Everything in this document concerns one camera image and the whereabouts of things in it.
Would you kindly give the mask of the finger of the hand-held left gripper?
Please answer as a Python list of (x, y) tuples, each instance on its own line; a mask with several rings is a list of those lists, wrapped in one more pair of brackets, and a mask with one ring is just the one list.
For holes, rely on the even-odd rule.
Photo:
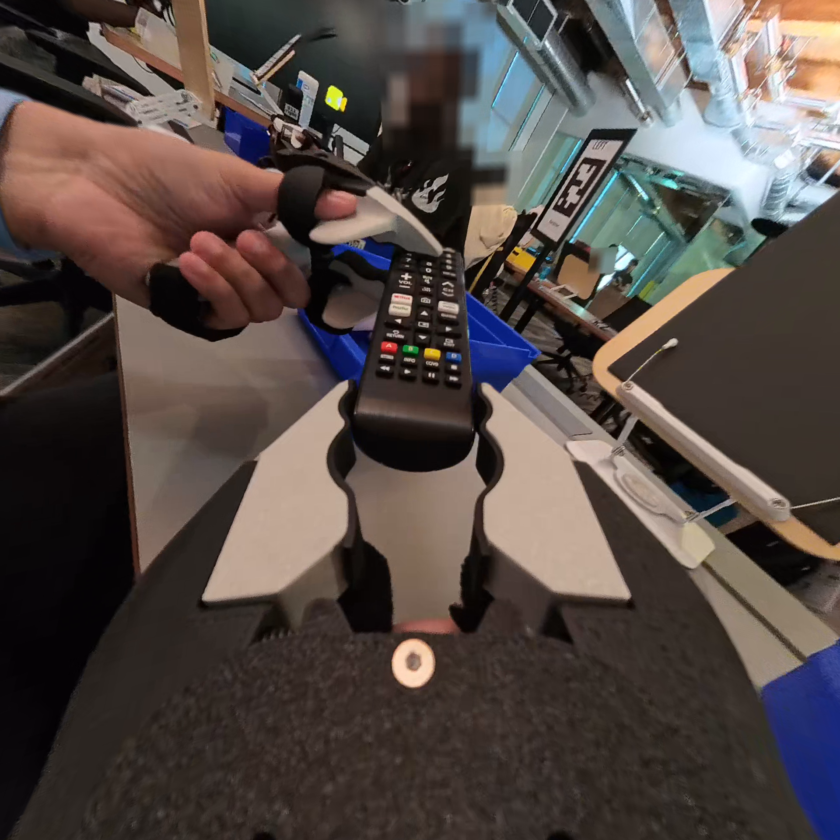
[(325, 276), (322, 324), (333, 332), (350, 332), (379, 311), (389, 269), (373, 265), (358, 253), (332, 258)]
[(393, 245), (417, 255), (437, 258), (444, 253), (444, 247), (436, 237), (378, 186), (370, 187), (358, 198), (353, 215), (317, 223), (309, 238), (313, 244), (327, 246), (372, 238), (380, 244)]

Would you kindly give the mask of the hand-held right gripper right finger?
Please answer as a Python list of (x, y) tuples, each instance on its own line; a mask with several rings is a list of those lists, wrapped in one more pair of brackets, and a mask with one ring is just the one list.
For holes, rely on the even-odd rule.
[(511, 606), (526, 632), (562, 607), (628, 608), (632, 594), (566, 448), (486, 384), (475, 393), (483, 489), (471, 534), (472, 590)]

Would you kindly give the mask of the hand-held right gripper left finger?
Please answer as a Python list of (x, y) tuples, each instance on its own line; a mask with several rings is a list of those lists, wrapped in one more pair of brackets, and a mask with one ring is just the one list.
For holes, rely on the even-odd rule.
[(351, 381), (337, 384), (256, 457), (204, 606), (268, 603), (293, 629), (312, 602), (336, 601), (348, 588), (361, 539), (346, 482), (355, 464), (354, 398)]

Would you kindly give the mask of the black remote control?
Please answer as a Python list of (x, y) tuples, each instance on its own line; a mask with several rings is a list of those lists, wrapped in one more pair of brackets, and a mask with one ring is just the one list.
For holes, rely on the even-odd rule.
[(464, 265), (397, 250), (356, 390), (351, 432), (383, 466), (427, 473), (462, 462), (476, 438)]

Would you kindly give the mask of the labelled blue plastic bin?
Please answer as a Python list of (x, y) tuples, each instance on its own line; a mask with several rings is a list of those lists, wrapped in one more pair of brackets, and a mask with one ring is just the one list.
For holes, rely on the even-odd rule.
[[(474, 380), (488, 383), (502, 392), (530, 366), (540, 351), (470, 294), (466, 297), (466, 308)], [(338, 378), (358, 381), (371, 333), (358, 331), (335, 335), (312, 325), (304, 311), (297, 314)]]

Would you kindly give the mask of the person's left hand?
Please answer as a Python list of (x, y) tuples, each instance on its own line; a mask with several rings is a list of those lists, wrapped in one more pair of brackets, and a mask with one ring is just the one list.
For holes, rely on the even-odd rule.
[(149, 308), (145, 278), (176, 261), (209, 304), (211, 329), (307, 306), (308, 284), (260, 236), (282, 174), (169, 134), (24, 101), (8, 131), (1, 204), (25, 251), (62, 254)]

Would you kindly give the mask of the small blue bin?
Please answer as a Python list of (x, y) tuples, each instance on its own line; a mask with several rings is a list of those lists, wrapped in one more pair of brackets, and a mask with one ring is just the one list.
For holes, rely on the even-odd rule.
[(224, 141), (240, 159), (256, 165), (270, 156), (270, 133), (259, 123), (241, 113), (223, 107)]

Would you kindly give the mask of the beige jacket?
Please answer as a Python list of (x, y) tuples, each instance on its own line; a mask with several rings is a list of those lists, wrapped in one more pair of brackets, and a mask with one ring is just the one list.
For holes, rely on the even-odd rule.
[(518, 220), (515, 207), (480, 204), (471, 208), (463, 250), (465, 269), (483, 263), (508, 239)]

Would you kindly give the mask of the framed marker sign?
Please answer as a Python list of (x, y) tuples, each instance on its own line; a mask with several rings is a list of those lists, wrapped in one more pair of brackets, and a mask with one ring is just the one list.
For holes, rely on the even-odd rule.
[(532, 227), (532, 236), (543, 247), (557, 249), (572, 233), (636, 133), (637, 129), (594, 129), (582, 141)]

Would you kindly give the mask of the wooden board with black mat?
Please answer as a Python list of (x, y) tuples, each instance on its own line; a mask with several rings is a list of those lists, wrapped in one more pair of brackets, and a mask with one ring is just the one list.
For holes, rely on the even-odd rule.
[[(739, 268), (686, 280), (600, 348), (593, 374), (629, 411), (621, 382), (676, 338), (678, 345), (645, 366), (635, 384), (780, 492), (793, 510), (778, 522), (751, 503), (736, 504), (790, 545), (837, 562), (838, 319), (835, 195)], [(687, 460), (687, 446), (664, 422), (640, 421)], [(734, 495), (710, 468), (697, 468)]]

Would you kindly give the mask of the wooden post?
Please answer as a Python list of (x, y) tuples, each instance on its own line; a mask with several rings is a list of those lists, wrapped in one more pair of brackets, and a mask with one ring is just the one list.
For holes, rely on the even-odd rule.
[(215, 125), (214, 72), (204, 1), (172, 1), (175, 35), (185, 89), (199, 102), (205, 123)]

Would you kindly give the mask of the silver ventilation duct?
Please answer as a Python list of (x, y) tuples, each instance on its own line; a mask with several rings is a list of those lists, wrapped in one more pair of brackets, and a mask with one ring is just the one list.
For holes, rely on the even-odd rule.
[(561, 97), (569, 111), (585, 116), (595, 105), (591, 75), (610, 80), (643, 126), (654, 121), (589, 2), (494, 2), (498, 24), (530, 67)]

